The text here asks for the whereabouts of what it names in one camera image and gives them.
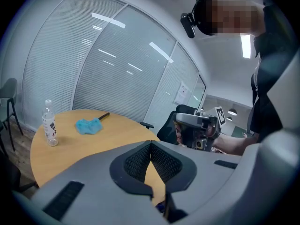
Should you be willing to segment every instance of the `blue cloth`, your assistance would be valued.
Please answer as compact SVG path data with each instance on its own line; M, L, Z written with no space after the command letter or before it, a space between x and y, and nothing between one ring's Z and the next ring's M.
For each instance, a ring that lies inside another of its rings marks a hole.
M102 123L98 118L92 121L86 119L78 120L76 122L76 129L80 134L95 134L103 128Z

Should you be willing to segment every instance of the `water bottle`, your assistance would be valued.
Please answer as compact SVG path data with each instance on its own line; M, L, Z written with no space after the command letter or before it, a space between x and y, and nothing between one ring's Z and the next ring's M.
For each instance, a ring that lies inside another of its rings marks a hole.
M55 117L52 109L52 101L49 99L45 101L45 108L43 110L43 125L47 143L52 147L56 146L58 144L58 138L56 134Z

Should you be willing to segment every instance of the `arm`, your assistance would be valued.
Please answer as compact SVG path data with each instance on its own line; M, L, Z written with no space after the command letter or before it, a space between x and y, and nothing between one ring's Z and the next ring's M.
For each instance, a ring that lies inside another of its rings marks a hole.
M243 155L247 146L257 142L258 136L259 134L254 133L254 136L252 137L237 138L221 133L220 136L215 139L213 146L225 153L241 156Z

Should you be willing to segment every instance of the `wooden table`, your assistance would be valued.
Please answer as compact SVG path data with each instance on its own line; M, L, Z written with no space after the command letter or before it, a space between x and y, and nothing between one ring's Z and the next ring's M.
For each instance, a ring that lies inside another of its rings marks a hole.
M47 144L43 125L34 135L30 163L37 184L41 187L54 176L88 155L107 151L130 143L159 139L147 128L126 117L110 113L103 120L103 129L94 135L80 135L75 123L80 119L92 120L104 115L99 110L72 110L55 116L59 143ZM152 204L165 198L165 184L150 162L145 183L153 189Z

